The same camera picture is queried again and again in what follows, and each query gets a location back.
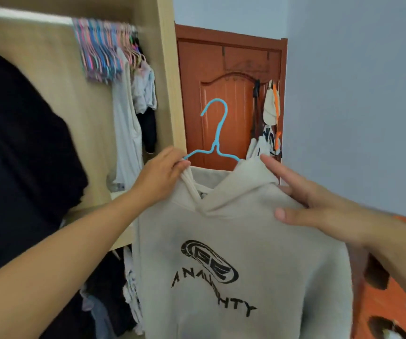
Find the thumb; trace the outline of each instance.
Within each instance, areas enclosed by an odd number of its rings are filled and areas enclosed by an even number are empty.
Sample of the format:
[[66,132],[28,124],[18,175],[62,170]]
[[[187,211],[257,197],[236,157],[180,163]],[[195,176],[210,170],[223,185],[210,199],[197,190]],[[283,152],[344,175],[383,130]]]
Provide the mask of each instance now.
[[187,169],[190,165],[190,160],[181,160],[177,162],[172,169],[171,177],[173,180],[177,180],[179,176]]
[[328,221],[327,213],[328,211],[324,208],[277,208],[275,217],[288,225],[315,227],[321,230]]

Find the door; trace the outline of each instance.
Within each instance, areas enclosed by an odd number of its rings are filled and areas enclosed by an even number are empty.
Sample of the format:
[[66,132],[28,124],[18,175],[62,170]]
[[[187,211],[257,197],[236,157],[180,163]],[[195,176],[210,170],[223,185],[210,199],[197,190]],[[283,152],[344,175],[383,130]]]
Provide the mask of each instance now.
[[[281,51],[178,41],[178,54],[188,153],[211,149],[224,113],[223,104],[215,102],[203,117],[200,114],[217,97],[228,105],[228,116],[220,134],[220,151],[245,159],[254,116],[255,80],[261,81],[262,109],[268,81],[277,82],[280,78]],[[278,127],[281,131],[282,120]],[[215,152],[197,153],[190,161],[194,166],[228,171],[237,164],[234,159]]]

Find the black logo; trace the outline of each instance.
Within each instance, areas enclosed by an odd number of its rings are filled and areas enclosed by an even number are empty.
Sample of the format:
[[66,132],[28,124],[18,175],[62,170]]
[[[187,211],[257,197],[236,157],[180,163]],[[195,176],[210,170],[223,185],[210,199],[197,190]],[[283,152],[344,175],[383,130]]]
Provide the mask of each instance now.
[[220,283],[233,283],[239,278],[239,273],[235,268],[215,253],[213,249],[199,241],[186,241],[181,246],[181,252],[200,262]]

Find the light blue wall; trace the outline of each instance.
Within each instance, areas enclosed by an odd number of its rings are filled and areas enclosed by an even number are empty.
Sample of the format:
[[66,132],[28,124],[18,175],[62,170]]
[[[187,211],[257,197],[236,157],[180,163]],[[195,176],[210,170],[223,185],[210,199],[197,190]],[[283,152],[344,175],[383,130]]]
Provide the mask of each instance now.
[[406,0],[289,0],[284,161],[406,215]]
[[286,34],[287,0],[173,0],[175,22],[251,36]]

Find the blue clothes hanger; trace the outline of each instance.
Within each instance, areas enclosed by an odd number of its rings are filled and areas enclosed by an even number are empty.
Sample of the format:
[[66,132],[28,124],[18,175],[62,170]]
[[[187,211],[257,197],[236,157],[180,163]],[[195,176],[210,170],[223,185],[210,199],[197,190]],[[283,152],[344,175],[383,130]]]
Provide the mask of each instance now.
[[223,114],[222,120],[217,125],[216,138],[214,139],[214,142],[212,143],[211,149],[209,151],[207,151],[207,150],[199,150],[199,149],[195,150],[194,152],[189,153],[187,156],[185,156],[184,159],[188,159],[190,156],[193,156],[195,153],[212,153],[212,152],[214,152],[214,148],[217,148],[217,154],[219,156],[236,159],[238,162],[240,161],[240,159],[238,157],[236,157],[235,155],[233,155],[233,154],[227,154],[227,153],[221,153],[220,152],[220,142],[219,142],[220,131],[222,130],[223,123],[225,122],[226,116],[228,115],[228,105],[226,104],[226,102],[223,101],[221,98],[215,98],[215,99],[209,101],[208,104],[206,105],[206,107],[203,109],[203,112],[201,112],[200,117],[202,117],[206,113],[209,106],[213,102],[216,102],[216,101],[223,103],[223,105],[225,107],[225,113]]

